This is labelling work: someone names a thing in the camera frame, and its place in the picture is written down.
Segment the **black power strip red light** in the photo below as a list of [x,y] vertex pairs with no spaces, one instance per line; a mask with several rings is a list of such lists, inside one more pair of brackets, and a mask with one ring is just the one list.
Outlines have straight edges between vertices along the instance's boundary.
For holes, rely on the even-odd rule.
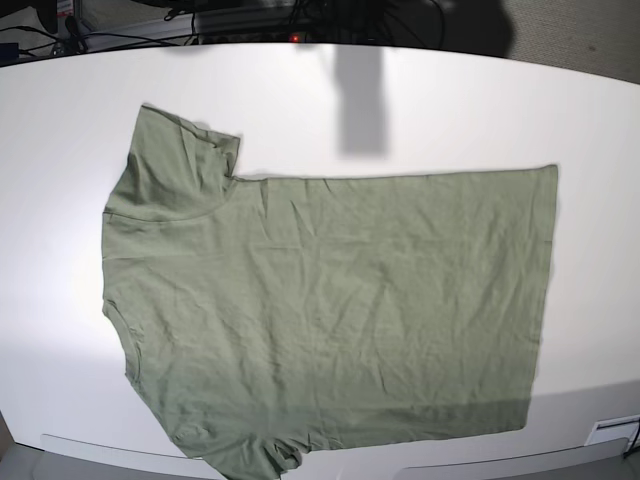
[[195,22],[197,44],[235,43],[291,43],[338,44],[338,45],[384,45],[385,39],[376,30],[348,28],[331,16],[310,14],[288,14],[283,18],[261,18],[243,22],[217,23],[201,17]]

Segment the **green T-shirt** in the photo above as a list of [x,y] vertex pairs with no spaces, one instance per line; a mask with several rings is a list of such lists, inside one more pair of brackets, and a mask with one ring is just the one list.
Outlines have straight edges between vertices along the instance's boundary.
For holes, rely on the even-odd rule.
[[517,431],[558,169],[235,176],[237,137],[145,105],[102,222],[103,312],[172,443],[228,479]]

